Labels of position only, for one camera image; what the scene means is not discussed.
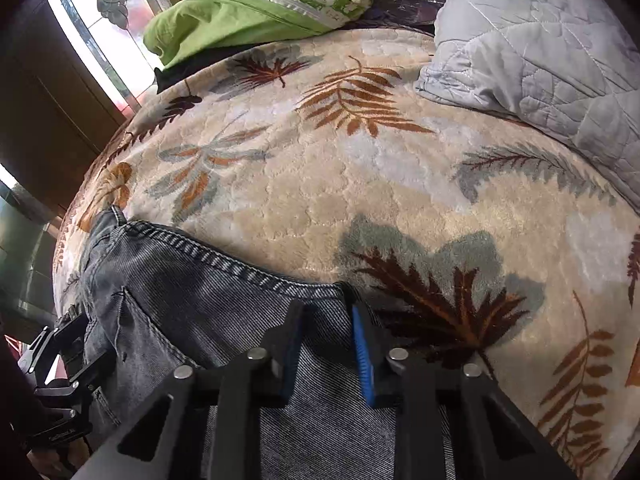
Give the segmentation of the beige leaf pattern blanket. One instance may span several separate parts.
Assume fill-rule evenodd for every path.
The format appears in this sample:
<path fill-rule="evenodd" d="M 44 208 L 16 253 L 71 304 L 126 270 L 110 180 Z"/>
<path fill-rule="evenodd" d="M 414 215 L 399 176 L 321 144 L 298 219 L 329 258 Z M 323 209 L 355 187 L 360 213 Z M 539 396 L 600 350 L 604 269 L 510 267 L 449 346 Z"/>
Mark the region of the beige leaf pattern blanket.
<path fill-rule="evenodd" d="M 94 218 L 185 232 L 296 282 L 345 282 L 404 347 L 480 366 L 581 479 L 639 442 L 639 217 L 582 156 L 413 84 L 427 36 L 363 29 L 250 49 L 146 102 L 58 241 L 85 313 Z"/>

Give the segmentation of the grey denim pants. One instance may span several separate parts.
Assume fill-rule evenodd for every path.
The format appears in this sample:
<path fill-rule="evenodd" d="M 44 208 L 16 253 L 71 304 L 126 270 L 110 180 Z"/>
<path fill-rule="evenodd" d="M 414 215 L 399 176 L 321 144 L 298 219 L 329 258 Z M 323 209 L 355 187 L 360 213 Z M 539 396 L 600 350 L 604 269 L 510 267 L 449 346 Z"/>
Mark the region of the grey denim pants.
<path fill-rule="evenodd" d="M 388 479 L 395 417 L 360 392 L 352 321 L 336 286 L 296 282 L 235 259 L 180 230 L 130 221 L 117 207 L 93 220 L 79 263 L 88 316 L 84 357 L 113 349 L 113 374 L 90 408 L 100 445 L 176 367 L 227 364 L 306 304 L 295 390 L 262 413 L 267 479 Z"/>

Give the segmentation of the green patterned quilt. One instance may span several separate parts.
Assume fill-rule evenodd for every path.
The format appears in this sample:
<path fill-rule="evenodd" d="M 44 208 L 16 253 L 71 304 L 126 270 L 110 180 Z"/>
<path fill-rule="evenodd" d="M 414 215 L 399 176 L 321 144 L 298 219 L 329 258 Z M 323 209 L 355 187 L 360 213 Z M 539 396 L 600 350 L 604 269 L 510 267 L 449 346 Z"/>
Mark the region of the green patterned quilt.
<path fill-rule="evenodd" d="M 360 18 L 373 0 L 181 0 L 152 18 L 145 47 L 169 68 L 209 48 L 320 36 Z"/>

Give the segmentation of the stained glass window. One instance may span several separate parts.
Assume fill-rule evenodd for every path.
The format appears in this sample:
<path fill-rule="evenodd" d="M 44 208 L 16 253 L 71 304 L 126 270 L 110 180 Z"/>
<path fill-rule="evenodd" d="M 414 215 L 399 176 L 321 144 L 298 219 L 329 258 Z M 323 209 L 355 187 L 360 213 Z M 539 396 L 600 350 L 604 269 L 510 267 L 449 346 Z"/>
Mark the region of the stained glass window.
<path fill-rule="evenodd" d="M 160 58 L 143 33 L 169 0 L 48 0 L 66 38 L 116 108 L 129 117 L 157 90 Z"/>

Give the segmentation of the grey quilted comforter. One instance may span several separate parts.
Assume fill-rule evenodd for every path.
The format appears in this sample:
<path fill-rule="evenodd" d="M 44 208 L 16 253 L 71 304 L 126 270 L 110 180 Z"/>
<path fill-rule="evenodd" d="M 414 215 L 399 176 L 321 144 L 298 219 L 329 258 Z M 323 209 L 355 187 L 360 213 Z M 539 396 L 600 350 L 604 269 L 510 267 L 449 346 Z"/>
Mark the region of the grey quilted comforter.
<path fill-rule="evenodd" d="M 520 118 L 639 205 L 639 51 L 604 0 L 446 0 L 416 91 Z"/>

